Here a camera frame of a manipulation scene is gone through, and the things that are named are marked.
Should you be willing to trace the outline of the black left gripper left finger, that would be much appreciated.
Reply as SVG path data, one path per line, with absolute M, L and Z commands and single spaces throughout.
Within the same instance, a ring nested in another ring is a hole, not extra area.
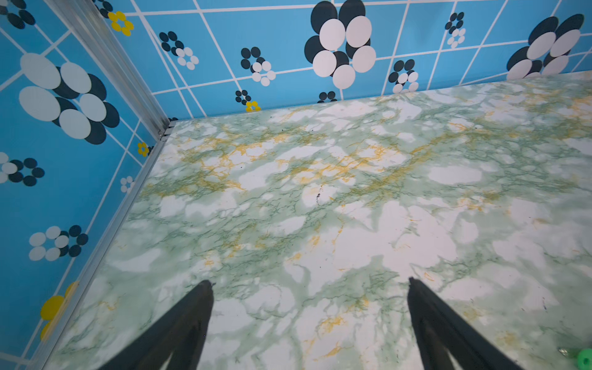
M 102 369 L 196 369 L 214 305 L 213 285 L 201 281 Z

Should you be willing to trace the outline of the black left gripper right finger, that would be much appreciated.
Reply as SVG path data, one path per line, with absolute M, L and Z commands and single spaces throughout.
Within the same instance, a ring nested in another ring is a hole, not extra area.
M 407 295 L 423 368 L 519 369 L 509 357 L 488 342 L 427 285 L 409 279 Z

